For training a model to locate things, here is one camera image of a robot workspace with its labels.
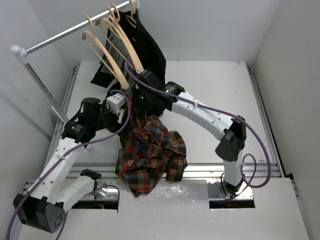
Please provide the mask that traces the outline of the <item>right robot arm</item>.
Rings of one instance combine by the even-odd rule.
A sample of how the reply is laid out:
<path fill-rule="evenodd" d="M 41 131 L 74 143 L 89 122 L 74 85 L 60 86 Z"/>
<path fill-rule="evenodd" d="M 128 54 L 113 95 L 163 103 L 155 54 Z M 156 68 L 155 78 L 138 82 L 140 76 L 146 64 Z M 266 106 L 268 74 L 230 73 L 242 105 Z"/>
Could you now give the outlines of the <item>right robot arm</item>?
<path fill-rule="evenodd" d="M 215 153 L 222 159 L 225 195 L 235 196 L 243 184 L 242 150 L 247 139 L 241 116 L 231 117 L 200 107 L 197 100 L 175 82 L 163 84 L 149 69 L 134 73 L 134 109 L 148 115 L 161 116 L 165 110 L 184 116 L 211 133 L 218 141 Z"/>

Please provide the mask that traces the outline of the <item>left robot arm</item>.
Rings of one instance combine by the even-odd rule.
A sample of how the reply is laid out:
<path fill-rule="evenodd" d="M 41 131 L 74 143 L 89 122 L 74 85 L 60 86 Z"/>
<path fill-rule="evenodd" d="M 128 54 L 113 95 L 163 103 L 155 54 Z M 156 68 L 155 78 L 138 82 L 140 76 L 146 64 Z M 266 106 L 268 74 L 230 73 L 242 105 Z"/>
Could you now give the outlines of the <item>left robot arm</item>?
<path fill-rule="evenodd" d="M 84 98 L 76 114 L 65 124 L 58 146 L 41 175 L 25 194 L 13 200 L 15 215 L 23 225 L 55 233 L 68 211 L 85 195 L 92 194 L 101 174 L 84 169 L 69 186 L 62 188 L 78 157 L 89 145 L 98 143 L 96 132 L 108 129 L 118 135 L 129 122 L 119 124 L 120 108 L 129 104 L 128 97 L 116 93 L 100 100 Z"/>

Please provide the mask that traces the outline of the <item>plaid flannel shirt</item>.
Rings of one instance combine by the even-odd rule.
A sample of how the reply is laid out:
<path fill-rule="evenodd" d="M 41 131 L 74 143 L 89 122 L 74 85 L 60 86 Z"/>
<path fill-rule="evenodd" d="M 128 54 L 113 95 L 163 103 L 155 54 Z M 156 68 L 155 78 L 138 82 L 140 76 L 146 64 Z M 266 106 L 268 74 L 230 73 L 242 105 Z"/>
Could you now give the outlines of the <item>plaid flannel shirt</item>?
<path fill-rule="evenodd" d="M 129 124 L 132 130 L 120 138 L 115 174 L 133 195 L 148 195 L 163 176 L 169 182 L 181 181 L 188 165 L 182 136 L 144 112 L 132 111 Z"/>

